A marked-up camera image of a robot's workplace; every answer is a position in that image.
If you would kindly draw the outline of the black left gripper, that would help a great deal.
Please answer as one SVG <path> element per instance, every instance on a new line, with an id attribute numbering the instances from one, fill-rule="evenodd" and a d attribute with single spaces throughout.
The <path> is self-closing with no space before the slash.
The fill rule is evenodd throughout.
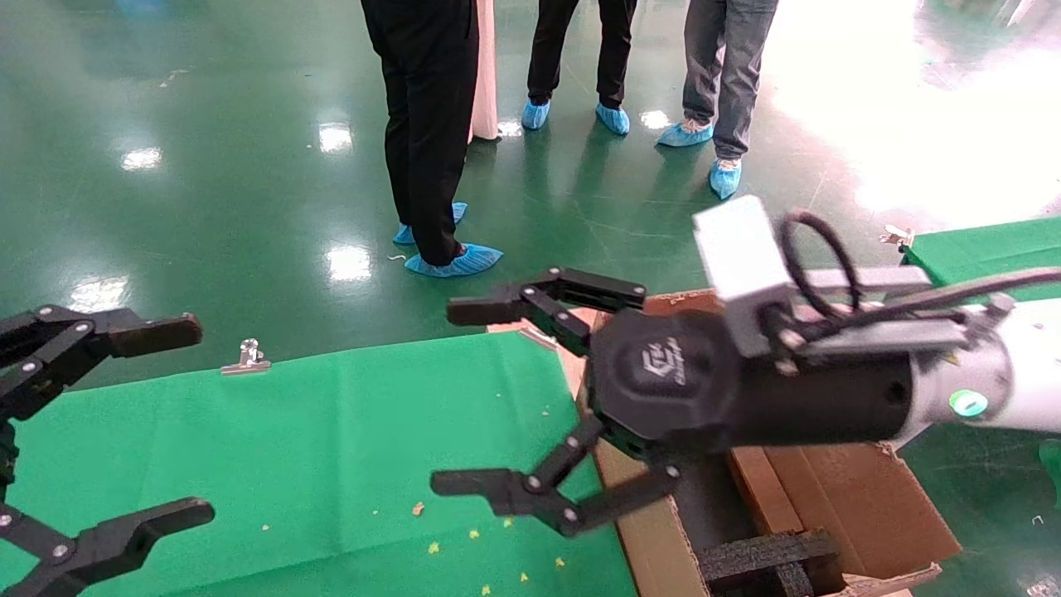
<path id="1" fill-rule="evenodd" d="M 1 322 L 0 499 L 16 481 L 20 450 L 11 419 L 27 422 L 80 379 L 109 358 L 135 358 L 192 347 L 202 340 L 192 313 L 144 320 L 129 308 L 80 313 L 44 305 Z M 87 587 L 139 570 L 157 541 L 216 516 L 208 501 L 168 502 L 99 522 L 65 535 L 3 503 L 3 541 L 37 559 L 4 596 L 77 596 Z"/>

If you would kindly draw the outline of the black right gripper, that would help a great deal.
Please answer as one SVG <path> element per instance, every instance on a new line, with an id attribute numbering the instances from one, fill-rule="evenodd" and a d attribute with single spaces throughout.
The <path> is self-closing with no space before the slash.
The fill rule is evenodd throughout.
<path id="1" fill-rule="evenodd" d="M 647 316 L 637 311 L 645 301 L 640 284 L 557 267 L 486 296 L 449 299 L 451 324 L 524 320 L 574 356 L 588 355 L 595 416 L 584 417 L 530 473 L 435 471 L 431 490 L 443 498 L 480 496 L 495 517 L 535 517 L 571 539 L 667 498 L 681 478 L 676 466 L 649 466 L 582 501 L 566 498 L 561 484 L 602 437 L 633 458 L 699 458 L 745 446 L 879 442 L 906 423 L 914 396 L 909 356 L 829 358 L 786 375 L 769 357 L 740 355 L 719 314 Z M 622 312 L 592 332 L 568 305 Z"/>

